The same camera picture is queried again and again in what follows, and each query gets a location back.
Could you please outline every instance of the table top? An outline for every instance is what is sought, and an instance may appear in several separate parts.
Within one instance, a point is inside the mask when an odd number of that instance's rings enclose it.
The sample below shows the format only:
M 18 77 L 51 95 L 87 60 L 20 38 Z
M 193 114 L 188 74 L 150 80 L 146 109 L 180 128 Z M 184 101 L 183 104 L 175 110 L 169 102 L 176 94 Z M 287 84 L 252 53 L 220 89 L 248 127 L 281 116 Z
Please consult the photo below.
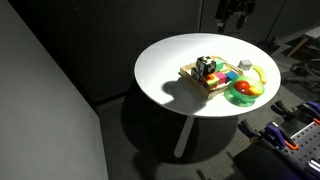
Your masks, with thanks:
M 265 92 L 249 107 L 230 103 L 223 93 L 205 100 L 178 74 L 180 67 L 201 56 L 219 56 L 235 66 L 240 60 L 250 60 L 265 71 Z M 154 43 L 138 57 L 134 73 L 142 91 L 154 102 L 197 117 L 227 117 L 253 111 L 274 97 L 281 81 L 278 66 L 264 51 L 233 37 L 206 33 L 178 35 Z M 244 73 L 259 79 L 252 69 Z

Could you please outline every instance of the yellow banana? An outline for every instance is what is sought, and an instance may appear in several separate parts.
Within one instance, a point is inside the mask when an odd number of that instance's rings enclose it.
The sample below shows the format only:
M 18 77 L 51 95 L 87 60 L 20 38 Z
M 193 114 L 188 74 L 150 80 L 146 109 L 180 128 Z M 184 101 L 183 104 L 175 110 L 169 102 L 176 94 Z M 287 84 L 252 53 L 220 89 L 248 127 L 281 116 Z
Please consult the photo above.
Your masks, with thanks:
M 264 73 L 264 70 L 260 66 L 257 66 L 257 65 L 253 65 L 252 68 L 258 73 L 258 75 L 260 77 L 260 82 L 262 84 L 266 84 L 267 79 L 266 79 L 266 75 Z

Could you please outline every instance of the dark wall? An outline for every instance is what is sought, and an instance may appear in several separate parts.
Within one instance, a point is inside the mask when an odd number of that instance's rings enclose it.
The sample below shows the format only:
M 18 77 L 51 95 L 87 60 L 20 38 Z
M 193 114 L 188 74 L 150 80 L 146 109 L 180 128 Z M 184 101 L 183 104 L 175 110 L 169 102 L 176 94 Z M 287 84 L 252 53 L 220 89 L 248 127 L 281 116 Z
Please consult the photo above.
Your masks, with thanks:
M 224 34 L 253 43 L 265 40 L 280 10 L 270 37 L 290 34 L 319 19 L 319 0 L 287 0 L 281 9 L 284 1 L 257 0 L 243 29 L 235 28 L 234 15 Z M 152 43 L 177 34 L 217 33 L 219 0 L 9 2 L 91 105 L 128 90 L 137 57 Z

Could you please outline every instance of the gray carpet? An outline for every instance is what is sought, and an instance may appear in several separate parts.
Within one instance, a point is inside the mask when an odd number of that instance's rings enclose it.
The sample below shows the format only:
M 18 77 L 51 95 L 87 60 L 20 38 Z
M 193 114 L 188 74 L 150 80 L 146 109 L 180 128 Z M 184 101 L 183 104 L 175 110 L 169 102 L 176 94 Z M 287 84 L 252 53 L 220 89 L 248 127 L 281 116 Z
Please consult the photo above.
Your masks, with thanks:
M 271 57 L 282 74 L 296 63 L 285 58 L 282 45 Z M 232 158 L 249 146 L 238 129 L 247 119 L 255 129 L 281 118 L 270 110 L 278 100 L 287 107 L 318 98 L 302 86 L 281 86 L 276 96 L 254 112 L 225 119 L 196 119 L 181 159 L 173 150 L 185 116 L 170 112 L 151 102 L 133 82 L 123 98 L 98 107 L 110 180 L 216 180 L 246 179 Z

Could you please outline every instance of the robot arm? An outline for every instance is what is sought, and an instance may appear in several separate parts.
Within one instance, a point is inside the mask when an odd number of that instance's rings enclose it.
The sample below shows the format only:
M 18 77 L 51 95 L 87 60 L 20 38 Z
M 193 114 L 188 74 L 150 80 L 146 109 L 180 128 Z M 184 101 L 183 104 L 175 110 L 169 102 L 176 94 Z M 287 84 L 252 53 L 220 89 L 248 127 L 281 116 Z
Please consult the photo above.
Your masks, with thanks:
M 218 21 L 218 32 L 223 33 L 226 21 L 233 14 L 239 15 L 236 28 L 242 29 L 247 17 L 253 12 L 256 0 L 220 0 L 215 19 Z

